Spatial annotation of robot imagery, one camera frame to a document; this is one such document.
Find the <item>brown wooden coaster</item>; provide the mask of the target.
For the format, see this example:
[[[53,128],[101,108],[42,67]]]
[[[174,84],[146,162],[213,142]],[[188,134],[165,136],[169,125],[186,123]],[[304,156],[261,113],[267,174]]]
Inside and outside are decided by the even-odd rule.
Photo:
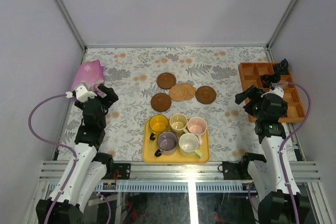
[[[166,93],[157,93],[151,99],[151,107],[157,112],[167,111],[171,104],[172,100]]]
[[[157,77],[156,83],[161,89],[168,90],[176,85],[176,77],[172,73],[164,72]]]
[[[216,91],[210,86],[201,86],[195,92],[197,101],[202,104],[213,103],[216,99],[216,95]]]

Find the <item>pink ceramic mug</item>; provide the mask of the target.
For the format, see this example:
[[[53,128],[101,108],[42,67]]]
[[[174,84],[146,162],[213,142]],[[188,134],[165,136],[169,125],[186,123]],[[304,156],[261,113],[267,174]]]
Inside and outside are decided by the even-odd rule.
[[[187,129],[190,133],[197,136],[199,145],[203,145],[203,136],[207,132],[207,123],[206,121],[201,117],[193,117],[189,119],[187,123]]]

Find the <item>woven rattan coaster front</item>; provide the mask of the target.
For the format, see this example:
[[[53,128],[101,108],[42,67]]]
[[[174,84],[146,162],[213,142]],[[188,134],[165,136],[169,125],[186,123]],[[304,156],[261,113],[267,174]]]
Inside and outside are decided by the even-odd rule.
[[[169,96],[174,101],[183,101],[187,94],[187,88],[182,85],[175,85],[169,90]]]

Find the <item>woven rattan coaster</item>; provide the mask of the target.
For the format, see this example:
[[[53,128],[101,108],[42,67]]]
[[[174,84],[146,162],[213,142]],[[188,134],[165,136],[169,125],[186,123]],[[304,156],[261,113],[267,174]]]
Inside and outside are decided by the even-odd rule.
[[[169,90],[169,96],[174,101],[183,101],[187,94],[187,88],[182,85],[175,85]]]
[[[182,90],[184,91],[184,98],[183,100],[191,100],[195,97],[196,89],[189,83],[183,83]]]

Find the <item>white mug green handle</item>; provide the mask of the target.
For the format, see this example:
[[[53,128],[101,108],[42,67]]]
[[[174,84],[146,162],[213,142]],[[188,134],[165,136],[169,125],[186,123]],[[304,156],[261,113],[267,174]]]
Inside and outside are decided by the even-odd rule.
[[[198,159],[203,157],[203,153],[198,150],[199,141],[197,136],[192,133],[185,133],[179,139],[179,148],[182,156],[195,156]]]

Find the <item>woven rattan coaster back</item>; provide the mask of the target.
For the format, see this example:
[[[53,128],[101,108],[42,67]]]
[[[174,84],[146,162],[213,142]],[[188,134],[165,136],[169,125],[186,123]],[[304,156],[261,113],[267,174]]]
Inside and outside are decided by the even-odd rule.
[[[182,90],[184,91],[184,98],[183,100],[191,100],[195,97],[196,89],[189,83],[183,83]]]

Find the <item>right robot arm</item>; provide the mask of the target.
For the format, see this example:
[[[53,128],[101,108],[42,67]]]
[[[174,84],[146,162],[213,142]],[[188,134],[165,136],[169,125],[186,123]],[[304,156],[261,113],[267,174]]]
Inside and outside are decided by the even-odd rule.
[[[279,122],[286,114],[288,105],[283,100],[281,87],[268,92],[256,86],[235,96],[235,102],[249,102],[244,110],[256,118],[255,133],[263,154],[246,153],[239,166],[240,175],[253,179],[259,204],[259,223],[304,223],[309,210],[309,198],[301,194],[293,177],[285,145],[288,140]]]

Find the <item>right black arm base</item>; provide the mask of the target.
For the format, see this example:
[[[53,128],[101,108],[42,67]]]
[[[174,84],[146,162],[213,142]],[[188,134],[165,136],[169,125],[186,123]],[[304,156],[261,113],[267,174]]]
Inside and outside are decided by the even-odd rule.
[[[247,168],[241,162],[222,162],[217,170],[223,174],[224,180],[247,180],[250,179]]]

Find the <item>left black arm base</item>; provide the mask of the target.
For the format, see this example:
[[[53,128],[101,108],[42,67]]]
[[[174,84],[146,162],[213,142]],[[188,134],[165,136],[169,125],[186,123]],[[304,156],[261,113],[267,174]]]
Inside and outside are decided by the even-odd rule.
[[[129,180],[131,174],[130,163],[114,163],[108,165],[107,173],[103,179],[109,180]]]

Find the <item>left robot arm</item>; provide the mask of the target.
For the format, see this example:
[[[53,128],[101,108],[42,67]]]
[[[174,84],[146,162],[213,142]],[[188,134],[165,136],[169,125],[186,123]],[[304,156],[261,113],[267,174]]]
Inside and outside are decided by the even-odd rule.
[[[48,199],[37,203],[39,223],[83,223],[85,206],[99,181],[114,175],[112,155],[100,153],[99,148],[105,136],[106,115],[119,98],[103,84],[98,89],[104,93],[103,97],[90,91],[83,82],[63,94],[76,99],[75,105],[82,110],[83,118],[74,147],[59,144],[70,150],[73,157]]]

